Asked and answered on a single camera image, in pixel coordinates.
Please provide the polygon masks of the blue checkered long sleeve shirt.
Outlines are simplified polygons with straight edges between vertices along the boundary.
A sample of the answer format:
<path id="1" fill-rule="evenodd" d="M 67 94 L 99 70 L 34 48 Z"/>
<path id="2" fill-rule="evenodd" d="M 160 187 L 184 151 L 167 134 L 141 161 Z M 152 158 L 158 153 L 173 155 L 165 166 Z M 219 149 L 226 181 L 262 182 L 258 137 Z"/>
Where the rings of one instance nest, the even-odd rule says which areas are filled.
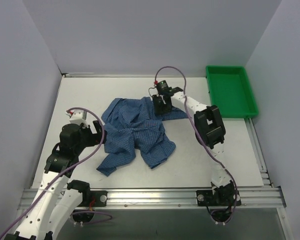
<path id="1" fill-rule="evenodd" d="M 115 98 L 101 116 L 107 132 L 104 143 L 107 156 L 97 171 L 109 176 L 117 168 L 129 165 L 136 158 L 136 150 L 150 169 L 158 167 L 176 149 L 166 135 L 163 122 L 185 118 L 186 113 L 176 107 L 156 116 L 149 97 Z"/>

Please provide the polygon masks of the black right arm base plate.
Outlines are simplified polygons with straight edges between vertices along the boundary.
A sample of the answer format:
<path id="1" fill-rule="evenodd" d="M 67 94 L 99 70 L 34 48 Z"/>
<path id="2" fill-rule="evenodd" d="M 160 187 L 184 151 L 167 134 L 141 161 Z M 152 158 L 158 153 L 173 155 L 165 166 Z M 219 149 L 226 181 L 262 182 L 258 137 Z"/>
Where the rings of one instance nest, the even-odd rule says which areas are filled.
<path id="1" fill-rule="evenodd" d="M 228 207 L 235 204 L 235 193 L 222 190 L 197 190 L 197 205 L 201 207 Z"/>

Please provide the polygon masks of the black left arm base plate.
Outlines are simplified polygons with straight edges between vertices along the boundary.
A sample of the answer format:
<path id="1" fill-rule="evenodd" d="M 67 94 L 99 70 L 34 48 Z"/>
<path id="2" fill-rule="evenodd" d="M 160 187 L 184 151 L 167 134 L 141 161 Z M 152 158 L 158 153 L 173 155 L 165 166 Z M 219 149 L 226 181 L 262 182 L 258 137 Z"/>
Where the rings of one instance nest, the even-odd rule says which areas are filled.
<path id="1" fill-rule="evenodd" d="M 79 207 L 105 207 L 107 205 L 108 192 L 106 190 L 92 190 L 84 193 Z"/>

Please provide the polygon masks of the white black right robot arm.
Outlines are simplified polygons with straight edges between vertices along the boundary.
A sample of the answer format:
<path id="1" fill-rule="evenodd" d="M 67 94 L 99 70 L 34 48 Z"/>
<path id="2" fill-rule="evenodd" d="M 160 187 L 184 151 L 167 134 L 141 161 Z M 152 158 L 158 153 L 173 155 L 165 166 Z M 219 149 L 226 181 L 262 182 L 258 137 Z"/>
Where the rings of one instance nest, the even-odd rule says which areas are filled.
<path id="1" fill-rule="evenodd" d="M 216 105 L 206 105 L 186 96 L 180 87 L 170 87 L 165 80 L 155 81 L 157 94 L 151 96 L 157 116 L 172 112 L 173 107 L 184 110 L 195 131 L 195 137 L 210 158 L 212 190 L 198 196 L 206 206 L 233 208 L 241 204 L 234 177 L 226 167 L 224 142 L 226 128 Z"/>

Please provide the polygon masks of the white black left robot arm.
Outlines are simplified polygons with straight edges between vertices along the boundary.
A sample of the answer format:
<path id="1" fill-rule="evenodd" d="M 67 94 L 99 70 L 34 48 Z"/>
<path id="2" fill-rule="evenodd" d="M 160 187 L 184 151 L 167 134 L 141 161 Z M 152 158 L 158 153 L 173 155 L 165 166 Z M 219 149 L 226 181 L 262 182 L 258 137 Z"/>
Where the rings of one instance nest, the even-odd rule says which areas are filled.
<path id="1" fill-rule="evenodd" d="M 32 204 L 15 220 L 15 232 L 4 234 L 3 240 L 55 240 L 75 208 L 91 201 L 89 183 L 70 177 L 81 163 L 83 150 L 105 142 L 104 126 L 98 120 L 92 123 L 95 133 L 83 119 L 71 120 L 62 127 Z"/>

